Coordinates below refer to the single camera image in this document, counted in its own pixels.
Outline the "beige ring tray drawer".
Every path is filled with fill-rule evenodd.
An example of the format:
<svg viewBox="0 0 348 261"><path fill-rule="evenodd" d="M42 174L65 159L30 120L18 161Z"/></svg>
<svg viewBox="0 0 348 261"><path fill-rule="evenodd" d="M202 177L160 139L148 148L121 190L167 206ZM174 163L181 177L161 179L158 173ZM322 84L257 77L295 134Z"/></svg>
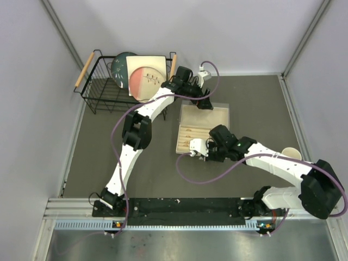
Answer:
<svg viewBox="0 0 348 261"><path fill-rule="evenodd" d="M189 152L189 142L192 139L199 138L207 140L210 130L207 127L179 125L176 153L183 154Z"/></svg>

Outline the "beige jewelry box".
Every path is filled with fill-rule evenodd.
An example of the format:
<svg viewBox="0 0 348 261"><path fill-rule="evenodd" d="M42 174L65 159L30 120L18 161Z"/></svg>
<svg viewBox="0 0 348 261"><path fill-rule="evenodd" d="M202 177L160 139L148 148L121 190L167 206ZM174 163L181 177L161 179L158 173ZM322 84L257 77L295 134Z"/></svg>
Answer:
<svg viewBox="0 0 348 261"><path fill-rule="evenodd" d="M230 128L229 104L212 103L213 109L199 109L190 101L183 101L179 124L191 127L212 129L218 125Z"/></svg>

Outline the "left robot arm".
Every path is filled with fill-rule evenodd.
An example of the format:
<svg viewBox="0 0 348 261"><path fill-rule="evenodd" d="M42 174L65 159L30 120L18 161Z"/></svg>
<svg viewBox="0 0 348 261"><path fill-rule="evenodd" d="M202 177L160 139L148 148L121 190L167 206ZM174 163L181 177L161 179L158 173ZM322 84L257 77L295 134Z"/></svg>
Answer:
<svg viewBox="0 0 348 261"><path fill-rule="evenodd" d="M210 90L202 90L205 81L212 76L204 69L203 64L195 80L190 80L192 70L184 66L178 67L176 74L162 82L161 87L149 101L137 104L129 109L121 118L124 119L122 130L121 153L116 154L117 165L114 174L100 194L100 202L110 215L119 215L123 211L123 198L126 183L139 155L152 140L152 122L177 98L190 100L202 110L212 110Z"/></svg>

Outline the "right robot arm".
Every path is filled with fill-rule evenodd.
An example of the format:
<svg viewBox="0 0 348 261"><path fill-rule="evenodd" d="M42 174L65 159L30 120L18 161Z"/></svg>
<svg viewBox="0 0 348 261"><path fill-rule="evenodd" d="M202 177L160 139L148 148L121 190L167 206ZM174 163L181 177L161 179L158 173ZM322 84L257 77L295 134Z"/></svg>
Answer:
<svg viewBox="0 0 348 261"><path fill-rule="evenodd" d="M238 139L224 125L209 131L208 159L225 159L267 171L291 184L288 188L265 186L254 195L254 209L266 215L273 209L303 209L318 219L334 216L334 207L343 197L341 185L331 165L298 160L275 152L255 139Z"/></svg>

